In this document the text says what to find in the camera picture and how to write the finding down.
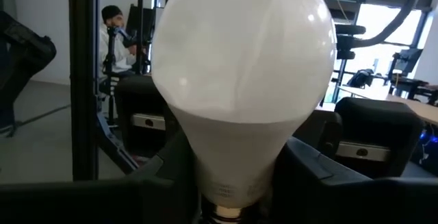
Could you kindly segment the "black aluminium table frame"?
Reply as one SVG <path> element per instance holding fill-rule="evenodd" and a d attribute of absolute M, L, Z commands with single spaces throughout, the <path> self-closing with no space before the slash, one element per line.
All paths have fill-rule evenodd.
<path fill-rule="evenodd" d="M 99 110 L 99 0 L 69 0 L 70 103 L 73 179 L 99 178 L 103 151 L 125 174 L 139 165 L 105 124 Z"/>

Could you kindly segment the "black curved conduit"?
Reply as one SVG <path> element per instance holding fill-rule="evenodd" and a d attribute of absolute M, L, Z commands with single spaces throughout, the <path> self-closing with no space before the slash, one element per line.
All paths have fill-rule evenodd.
<path fill-rule="evenodd" d="M 366 40 L 355 38 L 354 36 L 344 36 L 337 32 L 337 48 L 338 49 L 354 49 L 362 47 L 371 47 L 382 43 L 386 38 L 388 38 L 392 33 L 394 33 L 399 26 L 404 22 L 405 18 L 409 15 L 411 10 L 415 7 L 417 0 L 407 0 L 406 3 L 401 7 L 399 13 L 394 17 L 394 19 L 373 38 Z"/>

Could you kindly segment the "black tripod stand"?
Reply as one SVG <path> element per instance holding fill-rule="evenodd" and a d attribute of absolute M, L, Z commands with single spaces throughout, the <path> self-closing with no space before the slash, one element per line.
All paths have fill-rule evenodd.
<path fill-rule="evenodd" d="M 117 34 L 119 33 L 119 28 L 118 27 L 108 27 L 107 33 L 109 36 L 109 41 L 108 41 L 107 55 L 106 55 L 105 61 L 104 61 L 105 75 L 107 76 L 106 85 L 107 85 L 108 90 L 109 90 L 109 101 L 108 101 L 109 110 L 108 110 L 107 121 L 108 121 L 108 124 L 110 127 L 114 127 L 115 122 L 114 122 L 114 94 L 112 93 L 112 75 L 113 75 L 112 66 L 116 60 L 115 55 L 114 55 L 114 45 L 115 45 L 115 38 L 116 38 Z"/>

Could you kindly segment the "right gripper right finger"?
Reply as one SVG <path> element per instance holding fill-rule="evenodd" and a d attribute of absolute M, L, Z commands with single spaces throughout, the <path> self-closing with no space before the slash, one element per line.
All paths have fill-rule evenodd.
<path fill-rule="evenodd" d="M 291 137 L 276 160 L 275 224 L 438 224 L 438 179 L 371 179 Z"/>

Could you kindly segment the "black bulky equipment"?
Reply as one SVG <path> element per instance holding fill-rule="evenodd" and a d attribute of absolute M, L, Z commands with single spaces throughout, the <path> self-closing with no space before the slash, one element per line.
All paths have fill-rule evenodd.
<path fill-rule="evenodd" d="M 0 137 L 14 135 L 14 102 L 29 80 L 56 54 L 48 36 L 39 36 L 0 10 Z"/>

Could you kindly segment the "person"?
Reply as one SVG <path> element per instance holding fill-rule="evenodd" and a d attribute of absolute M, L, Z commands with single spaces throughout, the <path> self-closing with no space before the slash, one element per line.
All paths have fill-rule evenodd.
<path fill-rule="evenodd" d="M 101 10 L 103 22 L 99 26 L 99 77 L 103 78 L 105 72 L 104 61 L 108 54 L 110 37 L 107 32 L 109 27 L 125 28 L 123 12 L 116 5 L 107 5 Z M 123 36 L 118 34 L 114 38 L 115 62 L 112 71 L 115 73 L 130 73 L 136 63 L 136 46 L 125 47 Z"/>

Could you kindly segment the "white lightbulb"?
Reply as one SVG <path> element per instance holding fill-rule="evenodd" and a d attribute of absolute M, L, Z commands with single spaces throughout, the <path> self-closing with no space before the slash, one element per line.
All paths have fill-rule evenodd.
<path fill-rule="evenodd" d="M 287 139 L 323 98 L 336 53 L 324 0 L 168 0 L 152 78 L 194 153 L 207 221 L 250 219 Z"/>

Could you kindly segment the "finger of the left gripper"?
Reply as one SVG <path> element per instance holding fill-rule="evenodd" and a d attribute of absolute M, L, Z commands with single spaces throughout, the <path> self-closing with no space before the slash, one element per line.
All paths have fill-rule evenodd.
<path fill-rule="evenodd" d="M 179 123 L 152 77 L 132 75 L 114 90 L 118 126 L 125 149 L 132 155 L 154 155 L 179 129 Z"/>
<path fill-rule="evenodd" d="M 402 175 L 424 128 L 408 105 L 344 97 L 335 112 L 342 118 L 336 162 L 372 179 Z"/>

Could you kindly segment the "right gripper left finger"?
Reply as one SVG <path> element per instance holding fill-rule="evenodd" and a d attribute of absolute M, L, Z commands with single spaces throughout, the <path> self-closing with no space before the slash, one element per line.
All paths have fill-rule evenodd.
<path fill-rule="evenodd" d="M 182 131 L 118 179 L 0 185 L 0 224 L 193 224 L 193 154 Z"/>

